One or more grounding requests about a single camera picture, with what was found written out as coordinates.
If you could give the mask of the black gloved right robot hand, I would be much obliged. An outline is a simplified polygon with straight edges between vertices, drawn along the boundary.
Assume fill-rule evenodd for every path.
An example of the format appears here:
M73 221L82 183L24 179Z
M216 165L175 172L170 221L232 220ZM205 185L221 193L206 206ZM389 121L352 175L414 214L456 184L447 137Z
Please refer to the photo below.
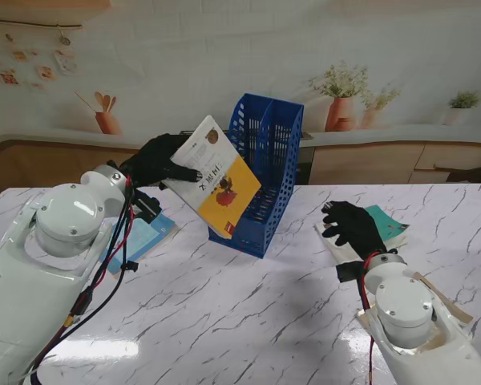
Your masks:
M336 246L348 243L363 261L387 252L374 219L364 208L347 201L329 201L321 211L325 214L323 224L329 225L322 236L336 237Z

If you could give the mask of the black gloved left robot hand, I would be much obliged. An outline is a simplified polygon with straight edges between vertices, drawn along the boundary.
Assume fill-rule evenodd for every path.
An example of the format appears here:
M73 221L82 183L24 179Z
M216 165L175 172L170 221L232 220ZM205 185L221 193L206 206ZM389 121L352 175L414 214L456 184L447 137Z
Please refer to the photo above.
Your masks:
M150 139L135 155L125 160L119 170L130 176L134 187L159 184L164 180L198 182L202 174L175 164L172 156L187 141L186 135L163 134Z

